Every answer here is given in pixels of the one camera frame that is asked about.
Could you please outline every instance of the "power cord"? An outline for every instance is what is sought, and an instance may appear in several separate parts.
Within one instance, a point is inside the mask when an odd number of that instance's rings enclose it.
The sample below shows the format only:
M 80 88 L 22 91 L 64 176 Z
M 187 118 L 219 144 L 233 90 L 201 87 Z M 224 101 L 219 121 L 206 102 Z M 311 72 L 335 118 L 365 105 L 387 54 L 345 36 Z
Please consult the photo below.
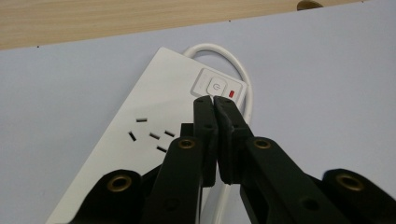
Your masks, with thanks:
M 247 83 L 247 93 L 245 96 L 245 110 L 244 110 L 244 120 L 247 124 L 250 123 L 251 113 L 253 110 L 253 89 L 250 81 L 250 77 L 248 75 L 245 67 L 238 61 L 238 59 L 231 54 L 227 49 L 210 43 L 203 43 L 199 45 L 195 45 L 186 49 L 183 53 L 184 56 L 193 58 L 196 53 L 199 51 L 212 51 L 221 55 L 225 59 L 227 59 L 233 67 L 238 71 L 239 76 L 241 76 L 242 80 Z M 231 186 L 223 184 L 220 190 L 219 200 L 216 206 L 215 214 L 212 219 L 213 224 L 221 224 L 223 222 L 225 207 L 228 202 L 228 198 L 230 196 Z

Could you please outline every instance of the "power symbol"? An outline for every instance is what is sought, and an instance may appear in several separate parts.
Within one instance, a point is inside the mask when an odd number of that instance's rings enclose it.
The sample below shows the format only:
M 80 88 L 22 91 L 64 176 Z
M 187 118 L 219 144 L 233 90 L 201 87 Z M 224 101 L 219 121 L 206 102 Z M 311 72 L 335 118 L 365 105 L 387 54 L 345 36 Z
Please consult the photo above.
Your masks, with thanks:
M 218 91 L 220 89 L 220 85 L 219 84 L 214 84 L 213 85 L 213 89 L 215 89 L 216 91 Z

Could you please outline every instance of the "power strip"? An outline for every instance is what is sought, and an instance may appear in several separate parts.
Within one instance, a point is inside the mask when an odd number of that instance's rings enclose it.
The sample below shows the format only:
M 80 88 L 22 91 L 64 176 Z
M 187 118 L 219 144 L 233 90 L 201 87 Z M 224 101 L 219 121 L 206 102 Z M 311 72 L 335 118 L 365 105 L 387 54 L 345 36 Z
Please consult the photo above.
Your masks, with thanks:
M 143 175 L 163 162 L 181 123 L 193 123 L 192 102 L 203 95 L 244 101 L 247 84 L 170 49 L 160 48 L 47 220 L 68 223 L 105 174 Z

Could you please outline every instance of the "wooden surface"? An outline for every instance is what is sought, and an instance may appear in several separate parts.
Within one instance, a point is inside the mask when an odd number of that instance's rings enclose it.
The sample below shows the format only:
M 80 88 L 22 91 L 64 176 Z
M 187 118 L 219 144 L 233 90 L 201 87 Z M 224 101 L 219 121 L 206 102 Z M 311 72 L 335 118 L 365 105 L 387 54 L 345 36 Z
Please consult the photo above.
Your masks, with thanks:
M 1 0 L 0 49 L 296 11 L 300 0 Z M 358 0 L 318 0 L 324 7 Z

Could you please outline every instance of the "white power strip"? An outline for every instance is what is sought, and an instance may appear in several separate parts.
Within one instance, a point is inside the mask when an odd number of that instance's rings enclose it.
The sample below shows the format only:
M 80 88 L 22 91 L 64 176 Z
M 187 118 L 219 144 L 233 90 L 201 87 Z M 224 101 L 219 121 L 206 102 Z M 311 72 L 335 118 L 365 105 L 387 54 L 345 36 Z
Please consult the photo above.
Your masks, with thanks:
M 181 123 L 193 123 L 196 97 L 222 95 L 240 107 L 246 91 L 241 80 L 159 49 L 47 223 L 71 221 L 103 175 L 119 169 L 143 175 L 160 165 Z

